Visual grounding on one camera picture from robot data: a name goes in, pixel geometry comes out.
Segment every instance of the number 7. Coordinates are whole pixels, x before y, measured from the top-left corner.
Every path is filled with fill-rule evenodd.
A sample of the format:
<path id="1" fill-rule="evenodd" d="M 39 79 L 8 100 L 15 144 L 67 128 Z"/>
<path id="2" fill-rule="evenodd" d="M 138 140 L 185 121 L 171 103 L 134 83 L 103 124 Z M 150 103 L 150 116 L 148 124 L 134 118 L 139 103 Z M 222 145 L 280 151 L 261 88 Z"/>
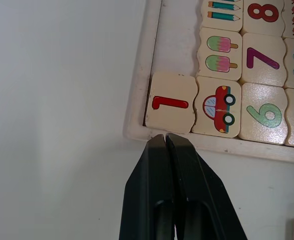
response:
<path id="1" fill-rule="evenodd" d="M 272 60 L 271 58 L 267 57 L 266 55 L 262 54 L 261 52 L 249 47 L 247 49 L 247 68 L 253 68 L 253 57 L 258 58 L 259 60 L 263 61 L 265 64 L 271 66 L 273 69 L 279 69 L 279 64 Z"/>

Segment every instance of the popsicle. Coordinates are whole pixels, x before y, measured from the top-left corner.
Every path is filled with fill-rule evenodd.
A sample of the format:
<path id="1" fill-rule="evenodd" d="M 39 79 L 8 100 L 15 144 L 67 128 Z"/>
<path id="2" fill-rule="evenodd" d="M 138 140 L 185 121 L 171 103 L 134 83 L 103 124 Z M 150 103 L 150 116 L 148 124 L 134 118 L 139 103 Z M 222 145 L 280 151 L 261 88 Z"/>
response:
<path id="1" fill-rule="evenodd" d="M 207 67 L 216 72 L 229 72 L 229 68 L 236 69 L 238 67 L 235 63 L 230 63 L 230 59 L 226 56 L 211 55 L 206 59 Z"/>
<path id="2" fill-rule="evenodd" d="M 231 43 L 230 39 L 222 36 L 211 36 L 207 40 L 208 47 L 213 51 L 230 52 L 230 49 L 237 49 L 238 45 Z"/>

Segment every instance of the green number 6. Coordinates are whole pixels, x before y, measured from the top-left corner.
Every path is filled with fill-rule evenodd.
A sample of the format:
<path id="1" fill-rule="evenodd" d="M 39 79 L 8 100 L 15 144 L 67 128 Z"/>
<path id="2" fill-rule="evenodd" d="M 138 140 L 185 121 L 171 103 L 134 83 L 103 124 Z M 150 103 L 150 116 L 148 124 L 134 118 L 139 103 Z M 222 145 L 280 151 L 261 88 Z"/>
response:
<path id="1" fill-rule="evenodd" d="M 281 124 L 281 111 L 274 104 L 266 103 L 259 108 L 257 112 L 252 106 L 247 107 L 247 112 L 256 119 L 262 125 L 268 128 L 276 128 Z M 273 119 L 268 119 L 266 117 L 267 112 L 272 112 L 274 114 Z"/>

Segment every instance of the white surface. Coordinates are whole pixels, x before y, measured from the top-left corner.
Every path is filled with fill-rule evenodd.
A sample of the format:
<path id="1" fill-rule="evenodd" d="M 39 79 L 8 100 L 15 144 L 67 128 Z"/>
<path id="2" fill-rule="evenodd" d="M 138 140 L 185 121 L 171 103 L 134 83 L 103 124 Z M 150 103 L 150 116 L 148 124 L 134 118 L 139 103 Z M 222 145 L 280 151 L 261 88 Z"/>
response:
<path id="1" fill-rule="evenodd" d="M 0 0 L 0 240 L 115 240 L 143 0 Z M 249 240 L 290 240 L 294 164 L 200 151 Z"/>

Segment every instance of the red car illustration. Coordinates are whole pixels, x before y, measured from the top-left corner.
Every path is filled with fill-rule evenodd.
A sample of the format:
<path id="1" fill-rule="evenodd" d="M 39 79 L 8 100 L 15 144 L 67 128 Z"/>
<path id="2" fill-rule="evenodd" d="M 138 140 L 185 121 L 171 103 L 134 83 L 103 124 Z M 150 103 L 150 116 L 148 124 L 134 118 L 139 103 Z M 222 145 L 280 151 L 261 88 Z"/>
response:
<path id="1" fill-rule="evenodd" d="M 220 86 L 216 95 L 211 95 L 203 101 L 204 113 L 213 120 L 215 128 L 227 134 L 229 126 L 235 123 L 235 117 L 229 112 L 230 106 L 236 103 L 234 95 L 230 94 L 229 86 Z"/>

